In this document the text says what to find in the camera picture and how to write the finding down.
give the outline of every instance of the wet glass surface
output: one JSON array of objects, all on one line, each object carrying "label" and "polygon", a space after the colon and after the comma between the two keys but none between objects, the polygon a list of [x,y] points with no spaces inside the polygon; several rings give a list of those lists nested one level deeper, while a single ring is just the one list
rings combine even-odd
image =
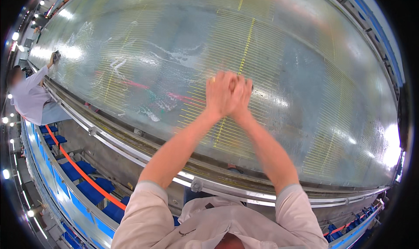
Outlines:
[{"label": "wet glass surface", "polygon": [[[326,0],[72,0],[29,60],[124,122],[168,140],[205,107],[218,69],[254,80],[250,109],[301,181],[390,184],[397,112],[380,62]],[[249,139],[220,120],[198,153],[261,171]]]}]

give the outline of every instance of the hand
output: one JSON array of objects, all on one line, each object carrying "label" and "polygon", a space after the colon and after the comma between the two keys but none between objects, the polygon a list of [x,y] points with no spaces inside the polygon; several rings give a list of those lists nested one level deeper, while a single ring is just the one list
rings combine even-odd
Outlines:
[{"label": "hand", "polygon": [[229,115],[236,108],[243,89],[244,79],[238,80],[237,75],[231,71],[218,71],[215,78],[207,80],[206,110],[217,119]]},{"label": "hand", "polygon": [[240,99],[234,108],[234,110],[230,113],[230,116],[237,122],[240,123],[240,119],[248,116],[250,113],[249,109],[247,108],[249,105],[250,95],[252,94],[252,79],[245,79],[243,75],[238,76],[238,82],[236,86],[242,84],[243,86],[243,93],[240,95]]},{"label": "hand", "polygon": [[54,52],[51,54],[50,62],[46,65],[48,68],[54,64]]}]

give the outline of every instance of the person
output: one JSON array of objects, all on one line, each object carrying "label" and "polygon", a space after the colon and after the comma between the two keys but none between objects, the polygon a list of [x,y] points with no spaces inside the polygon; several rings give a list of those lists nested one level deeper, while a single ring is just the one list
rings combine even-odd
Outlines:
[{"label": "person", "polygon": [[7,86],[13,95],[11,105],[24,117],[36,125],[71,119],[59,104],[57,104],[42,86],[43,78],[54,64],[51,55],[50,62],[35,74],[26,78],[20,67],[13,67],[6,78]]},{"label": "person", "polygon": [[[205,110],[166,142],[141,172],[111,248],[327,248],[296,168],[248,109],[251,79],[219,71],[206,86]],[[165,189],[200,139],[226,115],[246,131],[275,188],[276,223],[239,201],[210,196],[187,202],[181,224],[175,227]]]}]

